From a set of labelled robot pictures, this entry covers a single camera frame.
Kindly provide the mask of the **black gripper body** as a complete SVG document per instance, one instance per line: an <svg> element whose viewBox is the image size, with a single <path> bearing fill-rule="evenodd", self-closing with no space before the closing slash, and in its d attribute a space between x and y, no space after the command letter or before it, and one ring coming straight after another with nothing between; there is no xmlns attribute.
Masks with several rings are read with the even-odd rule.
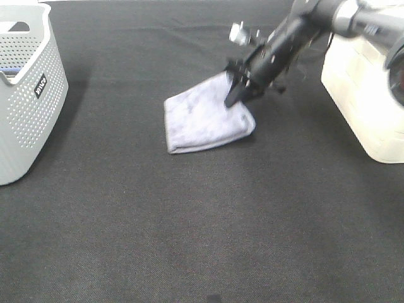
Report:
<svg viewBox="0 0 404 303"><path fill-rule="evenodd" d="M225 68L232 80L231 95L262 95L268 87L279 92L285 88L274 81L286 71L299 52L321 35L309 20L298 17L284 21L262 41L249 37L256 48L241 60L230 60Z"/></svg>

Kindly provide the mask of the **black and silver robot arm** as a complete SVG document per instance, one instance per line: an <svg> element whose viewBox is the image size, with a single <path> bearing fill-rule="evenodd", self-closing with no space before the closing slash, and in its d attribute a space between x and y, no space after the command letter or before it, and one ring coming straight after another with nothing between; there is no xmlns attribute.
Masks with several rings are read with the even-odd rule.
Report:
<svg viewBox="0 0 404 303"><path fill-rule="evenodd" d="M252 45L254 50L245 59L229 61L225 68L232 77L226 107L259 98L267 89L283 93L285 86L276 80L278 76L288 71L303 48L326 33L364 37L384 47L389 90L403 102L403 17L383 14L360 1L294 1L267 38L253 35L241 24L232 25L230 41Z"/></svg>

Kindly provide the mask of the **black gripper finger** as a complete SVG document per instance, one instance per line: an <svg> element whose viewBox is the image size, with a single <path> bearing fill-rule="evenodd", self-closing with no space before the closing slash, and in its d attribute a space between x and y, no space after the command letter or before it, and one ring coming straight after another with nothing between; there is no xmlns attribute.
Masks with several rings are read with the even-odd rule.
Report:
<svg viewBox="0 0 404 303"><path fill-rule="evenodd" d="M226 108L231 108L237 102L247 102L249 99L249 87L242 78L233 74L231 80L230 91L224 101Z"/></svg>

